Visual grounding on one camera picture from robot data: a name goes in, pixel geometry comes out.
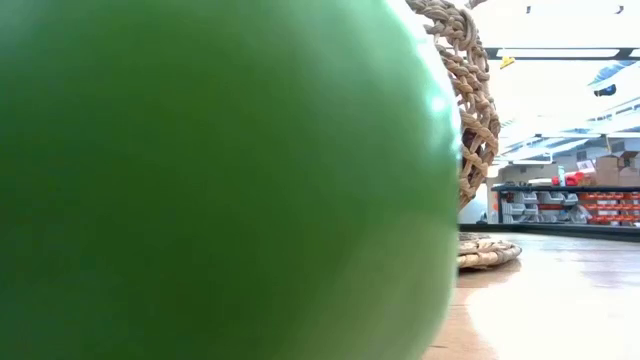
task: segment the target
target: wicker basket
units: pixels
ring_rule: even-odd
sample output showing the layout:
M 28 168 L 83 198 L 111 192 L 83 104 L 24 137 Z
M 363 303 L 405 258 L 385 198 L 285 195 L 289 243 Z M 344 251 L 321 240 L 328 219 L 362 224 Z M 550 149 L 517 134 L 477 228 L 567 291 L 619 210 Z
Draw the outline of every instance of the wicker basket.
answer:
M 484 0 L 472 0 L 473 8 Z M 425 25 L 447 68 L 462 119 L 462 168 L 459 175 L 459 208 L 475 197 L 478 186 L 498 152 L 500 121 L 489 94 L 489 65 L 478 31 L 466 9 L 457 9 L 445 0 L 407 0 L 409 7 L 433 21 Z M 439 44 L 446 39 L 450 49 Z

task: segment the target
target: woven mat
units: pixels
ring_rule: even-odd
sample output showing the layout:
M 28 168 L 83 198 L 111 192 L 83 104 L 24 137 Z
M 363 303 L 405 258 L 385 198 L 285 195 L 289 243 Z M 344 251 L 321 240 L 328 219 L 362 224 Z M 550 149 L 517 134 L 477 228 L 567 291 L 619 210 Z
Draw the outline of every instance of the woven mat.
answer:
M 522 249 L 508 241 L 485 234 L 460 233 L 458 268 L 488 268 L 518 257 Z

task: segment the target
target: woven rope handle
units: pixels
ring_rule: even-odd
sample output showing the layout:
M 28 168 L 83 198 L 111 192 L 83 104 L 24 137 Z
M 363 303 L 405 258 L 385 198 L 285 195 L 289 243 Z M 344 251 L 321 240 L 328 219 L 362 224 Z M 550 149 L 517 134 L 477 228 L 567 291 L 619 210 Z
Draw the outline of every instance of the woven rope handle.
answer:
M 487 53 L 467 9 L 457 9 L 446 0 L 406 1 L 416 14 L 433 21 L 433 25 L 424 25 L 424 29 L 434 37 L 460 107 L 463 161 L 459 208 L 462 209 L 475 196 L 498 153 L 500 120 L 489 93 Z M 470 0 L 466 7 L 473 9 L 485 1 Z M 439 44 L 441 38 L 450 49 Z

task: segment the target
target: wooden floor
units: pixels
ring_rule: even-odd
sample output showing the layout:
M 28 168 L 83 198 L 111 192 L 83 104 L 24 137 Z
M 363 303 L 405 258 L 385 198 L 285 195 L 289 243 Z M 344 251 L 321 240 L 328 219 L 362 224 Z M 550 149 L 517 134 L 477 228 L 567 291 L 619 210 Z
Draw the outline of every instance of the wooden floor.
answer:
M 423 360 L 640 359 L 640 243 L 492 236 L 519 261 L 460 274 Z

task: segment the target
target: green exercise ball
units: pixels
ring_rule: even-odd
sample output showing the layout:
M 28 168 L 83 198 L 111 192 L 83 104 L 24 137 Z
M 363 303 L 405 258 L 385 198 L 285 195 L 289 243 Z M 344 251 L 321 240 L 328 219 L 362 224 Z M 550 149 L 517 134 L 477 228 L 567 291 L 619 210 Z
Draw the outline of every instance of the green exercise ball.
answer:
M 404 1 L 0 3 L 0 357 L 417 359 L 457 127 Z

